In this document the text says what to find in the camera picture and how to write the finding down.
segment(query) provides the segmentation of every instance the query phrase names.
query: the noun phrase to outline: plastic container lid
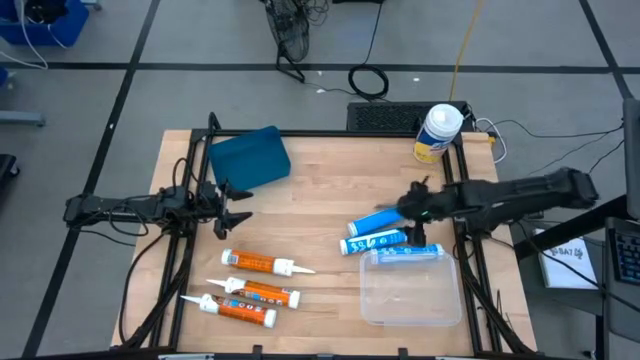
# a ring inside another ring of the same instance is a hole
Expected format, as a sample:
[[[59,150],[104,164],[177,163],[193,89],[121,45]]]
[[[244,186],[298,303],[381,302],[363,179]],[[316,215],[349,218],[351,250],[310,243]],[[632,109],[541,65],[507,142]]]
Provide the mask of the plastic container lid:
[[[460,110],[449,104],[438,104],[429,110],[425,126],[435,136],[450,138],[458,134],[463,119]]]
[[[462,310],[453,259],[447,253],[365,253],[360,258],[360,311],[372,325],[456,325]]]

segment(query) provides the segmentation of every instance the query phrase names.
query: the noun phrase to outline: orange caulk tube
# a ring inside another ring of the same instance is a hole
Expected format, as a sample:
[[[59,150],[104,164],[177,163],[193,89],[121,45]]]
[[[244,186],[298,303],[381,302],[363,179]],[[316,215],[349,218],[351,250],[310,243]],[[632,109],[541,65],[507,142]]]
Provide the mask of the orange caulk tube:
[[[277,312],[273,309],[210,294],[204,294],[201,298],[184,295],[181,297],[187,301],[199,304],[200,310],[202,311],[262,325],[268,328],[273,328],[276,323]]]
[[[254,254],[248,251],[224,249],[221,260],[224,265],[283,276],[291,276],[294,272],[316,273],[313,270],[293,265],[293,260]]]
[[[207,280],[208,282],[224,286],[227,294],[246,297],[247,299],[262,301],[269,304],[288,306],[297,309],[300,303],[300,291],[288,290],[255,281],[247,281],[234,277],[224,280]]]

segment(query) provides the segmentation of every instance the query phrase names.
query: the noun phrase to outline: white bottle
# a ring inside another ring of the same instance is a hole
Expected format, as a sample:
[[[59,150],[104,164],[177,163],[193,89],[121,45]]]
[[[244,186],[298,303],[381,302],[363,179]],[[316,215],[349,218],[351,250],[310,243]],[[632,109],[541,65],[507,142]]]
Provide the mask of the white bottle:
[[[413,156],[420,162],[435,163],[462,127],[464,117],[449,104],[438,104],[429,110],[413,147]]]

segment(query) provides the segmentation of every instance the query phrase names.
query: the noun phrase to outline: blue caulk tube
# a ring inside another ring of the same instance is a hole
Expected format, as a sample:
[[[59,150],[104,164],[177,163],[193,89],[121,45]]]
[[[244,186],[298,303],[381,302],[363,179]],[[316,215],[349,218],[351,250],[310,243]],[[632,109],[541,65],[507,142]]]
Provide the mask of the blue caulk tube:
[[[362,219],[355,220],[347,224],[351,237],[368,234],[376,229],[391,225],[402,219],[395,208],[386,209],[367,215]]]
[[[342,255],[350,255],[371,249],[384,248],[407,242],[404,228],[391,229],[369,235],[340,240]]]
[[[386,249],[373,249],[371,263],[384,264],[407,261],[423,261],[426,257],[438,257],[444,255],[444,248],[440,244],[431,244],[425,247],[396,246]]]

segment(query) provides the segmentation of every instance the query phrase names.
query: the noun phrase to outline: wooden tabletop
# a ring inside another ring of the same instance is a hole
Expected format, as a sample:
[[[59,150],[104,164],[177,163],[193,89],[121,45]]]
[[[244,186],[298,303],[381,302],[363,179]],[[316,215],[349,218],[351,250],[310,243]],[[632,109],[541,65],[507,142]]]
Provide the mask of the wooden tabletop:
[[[171,184],[171,170],[176,160],[185,156],[189,137],[190,131],[165,132],[152,193]],[[463,139],[470,177],[496,181],[486,134],[465,133]],[[451,327],[384,327],[364,321],[359,300],[360,256],[341,256],[338,245],[338,240],[348,235],[349,221],[372,213],[377,204],[395,203],[411,181],[429,175],[430,189],[439,189],[445,182],[442,164],[416,161],[411,154],[414,140],[410,138],[284,137],[283,141],[291,159],[290,176],[253,189],[253,198],[229,205],[232,212],[253,211],[254,215],[225,241],[215,237],[212,224],[200,225],[188,294],[226,296],[221,287],[205,280],[235,276],[299,290],[299,308],[277,308],[275,328],[267,329],[204,313],[197,305],[187,303],[178,350],[247,353],[259,344],[265,353],[393,355],[405,347],[410,355],[471,355],[462,302],[462,320]],[[429,242],[440,243],[451,253],[454,237],[450,220],[429,224],[425,231]],[[136,254],[158,233],[153,229],[149,236],[139,239]],[[493,235],[511,241],[506,227],[499,227]],[[152,248],[133,273],[124,315],[127,336],[155,304],[167,244],[168,238]],[[227,267],[220,263],[224,248],[294,259],[296,265],[317,274],[287,278]],[[513,250],[488,241],[484,249],[494,300],[499,290],[505,318],[524,343],[535,349]],[[462,300],[459,268],[457,271]],[[173,310],[170,304],[161,344],[167,343]],[[478,319],[484,349],[490,349],[482,310],[478,310]],[[113,342],[119,342],[115,335]]]

